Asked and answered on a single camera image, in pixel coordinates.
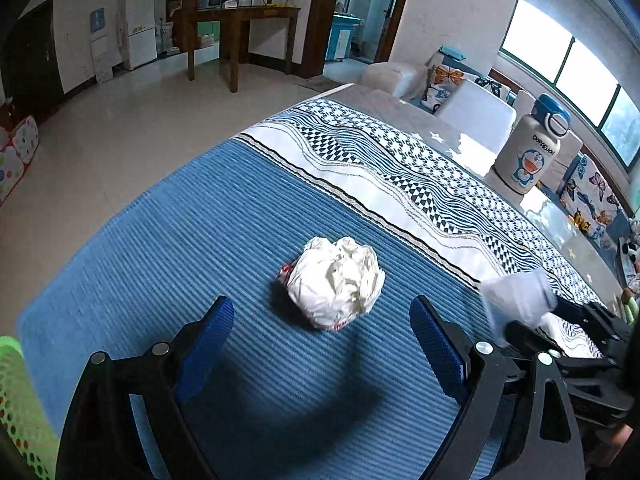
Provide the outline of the clear plastic container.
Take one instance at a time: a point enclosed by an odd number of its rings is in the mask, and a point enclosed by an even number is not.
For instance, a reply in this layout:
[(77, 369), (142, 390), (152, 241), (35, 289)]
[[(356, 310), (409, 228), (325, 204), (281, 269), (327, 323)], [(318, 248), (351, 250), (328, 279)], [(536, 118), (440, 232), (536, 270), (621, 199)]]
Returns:
[(492, 338), (499, 347), (506, 342), (506, 324), (518, 321), (534, 330), (558, 298), (543, 268), (493, 278), (478, 285)]

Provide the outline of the white paper ball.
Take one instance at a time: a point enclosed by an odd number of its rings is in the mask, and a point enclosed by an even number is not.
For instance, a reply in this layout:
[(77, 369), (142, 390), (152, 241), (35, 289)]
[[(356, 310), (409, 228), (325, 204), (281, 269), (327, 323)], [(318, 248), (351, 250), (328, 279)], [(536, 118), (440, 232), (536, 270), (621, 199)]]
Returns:
[(278, 276), (292, 303), (317, 330), (341, 330), (368, 314), (385, 279), (374, 249), (348, 236), (335, 242), (308, 240)]

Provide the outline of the green mesh trash basket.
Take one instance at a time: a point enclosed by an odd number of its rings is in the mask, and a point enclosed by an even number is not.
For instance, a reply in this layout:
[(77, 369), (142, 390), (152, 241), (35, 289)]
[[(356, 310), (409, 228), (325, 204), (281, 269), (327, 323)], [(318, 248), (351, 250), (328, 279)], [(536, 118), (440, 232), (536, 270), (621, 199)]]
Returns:
[(19, 472), (55, 478), (58, 437), (35, 393), (21, 345), (10, 336), (1, 337), (1, 437), (10, 441), (1, 453), (20, 456)]

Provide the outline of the blue ribbed mat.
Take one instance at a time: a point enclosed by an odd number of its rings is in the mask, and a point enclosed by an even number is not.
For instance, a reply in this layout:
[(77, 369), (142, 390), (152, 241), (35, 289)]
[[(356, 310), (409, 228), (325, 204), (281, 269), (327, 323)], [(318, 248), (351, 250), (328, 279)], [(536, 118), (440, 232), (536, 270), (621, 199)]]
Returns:
[[(313, 237), (371, 246), (380, 298), (338, 332), (314, 330), (278, 280)], [(474, 287), (250, 144), (180, 168), (88, 241), (26, 309), (24, 357), (61, 430), (98, 350), (140, 356), (220, 296), (232, 332), (184, 411), (224, 479), (415, 479), (458, 412), (410, 326), (424, 295), (473, 339), (490, 335)]]

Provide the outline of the blue white patterned cloth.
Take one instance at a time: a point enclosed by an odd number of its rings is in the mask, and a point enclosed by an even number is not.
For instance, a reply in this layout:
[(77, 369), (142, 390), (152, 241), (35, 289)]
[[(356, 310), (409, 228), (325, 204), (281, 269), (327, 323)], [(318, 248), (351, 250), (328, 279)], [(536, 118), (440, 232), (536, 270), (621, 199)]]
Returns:
[(427, 295), (467, 330), (491, 334), (478, 285), (508, 274), (543, 268), (558, 302), (598, 299), (521, 211), (416, 134), (317, 98), (238, 140), (425, 257)]

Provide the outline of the butterfly print cushion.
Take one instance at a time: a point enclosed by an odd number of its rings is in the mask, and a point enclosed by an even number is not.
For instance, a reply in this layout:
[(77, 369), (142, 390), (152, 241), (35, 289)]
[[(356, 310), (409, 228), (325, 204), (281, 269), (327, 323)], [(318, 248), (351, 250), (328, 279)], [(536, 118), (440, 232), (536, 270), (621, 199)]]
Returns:
[(629, 236), (629, 219), (594, 161), (578, 154), (560, 187), (560, 203), (577, 229), (597, 247)]

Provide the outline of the white Doraemon bottle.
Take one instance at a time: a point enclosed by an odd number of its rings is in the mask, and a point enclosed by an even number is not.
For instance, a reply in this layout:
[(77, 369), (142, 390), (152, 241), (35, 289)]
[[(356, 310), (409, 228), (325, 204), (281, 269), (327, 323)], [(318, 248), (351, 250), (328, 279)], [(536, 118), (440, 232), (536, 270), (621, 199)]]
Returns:
[(518, 121), (484, 180), (500, 194), (524, 196), (558, 158), (572, 116), (548, 93), (521, 90), (514, 105)]

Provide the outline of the polka dot kids sofa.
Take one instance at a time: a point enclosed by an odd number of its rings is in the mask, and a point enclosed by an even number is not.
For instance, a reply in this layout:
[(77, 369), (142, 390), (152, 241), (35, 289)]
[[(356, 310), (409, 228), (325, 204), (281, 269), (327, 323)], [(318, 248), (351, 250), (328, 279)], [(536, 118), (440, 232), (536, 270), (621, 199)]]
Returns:
[(9, 135), (0, 156), (0, 202), (4, 203), (32, 162), (40, 135), (35, 118), (27, 116)]

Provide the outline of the white water dispenser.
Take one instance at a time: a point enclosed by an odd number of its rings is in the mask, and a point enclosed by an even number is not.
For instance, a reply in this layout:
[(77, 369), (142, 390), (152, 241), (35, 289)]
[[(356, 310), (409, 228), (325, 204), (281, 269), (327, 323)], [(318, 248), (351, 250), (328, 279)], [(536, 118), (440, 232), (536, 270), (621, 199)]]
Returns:
[(90, 44), (94, 76), (98, 84), (103, 84), (113, 78), (112, 56), (103, 8), (90, 13)]

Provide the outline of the white refrigerator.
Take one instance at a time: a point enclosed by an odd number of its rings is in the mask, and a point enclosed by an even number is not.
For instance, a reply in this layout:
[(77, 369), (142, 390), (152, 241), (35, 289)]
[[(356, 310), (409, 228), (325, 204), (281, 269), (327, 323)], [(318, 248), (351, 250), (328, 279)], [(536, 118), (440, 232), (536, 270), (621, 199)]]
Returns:
[(122, 59), (127, 70), (157, 58), (154, 11), (155, 0), (122, 0)]

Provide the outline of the dark wooden table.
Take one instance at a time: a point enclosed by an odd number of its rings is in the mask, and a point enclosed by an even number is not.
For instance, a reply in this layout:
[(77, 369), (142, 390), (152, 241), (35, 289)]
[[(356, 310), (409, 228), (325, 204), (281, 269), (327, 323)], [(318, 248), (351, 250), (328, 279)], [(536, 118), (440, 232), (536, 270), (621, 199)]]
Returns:
[(214, 10), (181, 10), (178, 23), (181, 25), (182, 50), (186, 52), (186, 76), (188, 81), (195, 79), (195, 43), (198, 39), (198, 23), (219, 22), (226, 31), (221, 35), (221, 44), (225, 44), (228, 50), (229, 63), (229, 90), (235, 93), (239, 90), (239, 74), (241, 53), (244, 51), (243, 37), (252, 21), (265, 21), (272, 18), (287, 20), (284, 47), (284, 59), (282, 60), (282, 72), (291, 75), (293, 70), (293, 50), (297, 28), (297, 19), (300, 9), (295, 6), (239, 6), (234, 9)]

